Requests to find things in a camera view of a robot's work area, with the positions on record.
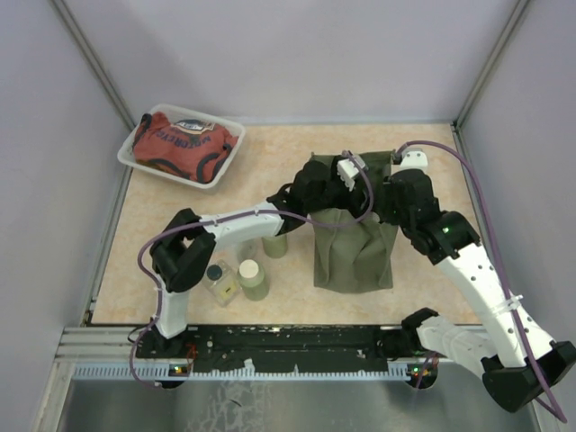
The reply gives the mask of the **olive green canvas bag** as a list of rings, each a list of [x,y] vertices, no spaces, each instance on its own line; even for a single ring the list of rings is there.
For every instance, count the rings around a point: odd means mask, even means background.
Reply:
[[[375,213],[356,222],[369,204],[362,177],[350,191],[338,176],[338,157],[313,155],[328,167],[337,194],[326,209],[310,214],[315,221],[314,276],[316,287],[336,293],[359,294],[393,287],[391,254],[397,236],[396,226],[383,223]]]

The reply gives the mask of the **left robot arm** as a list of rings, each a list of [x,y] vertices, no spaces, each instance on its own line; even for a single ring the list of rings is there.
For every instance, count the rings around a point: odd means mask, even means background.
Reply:
[[[312,223],[315,212],[343,207],[365,219],[374,207],[374,189],[366,163],[346,152],[327,166],[308,161],[293,181],[248,209],[200,216],[179,211],[146,246],[152,266],[147,275],[157,288],[157,308],[147,330],[156,352],[175,357],[187,346],[186,313],[190,291],[198,285],[212,255],[249,240],[281,235]]]

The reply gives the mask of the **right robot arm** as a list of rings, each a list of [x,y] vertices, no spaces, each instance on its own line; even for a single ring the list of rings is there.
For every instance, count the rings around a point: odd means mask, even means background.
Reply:
[[[457,211],[443,211],[431,179],[406,169],[383,181],[385,221],[459,289],[487,335],[460,328],[423,308],[401,323],[403,348],[413,356],[445,356],[479,377],[492,399],[516,412],[556,385],[575,365],[575,346],[556,341],[505,293],[480,236]]]

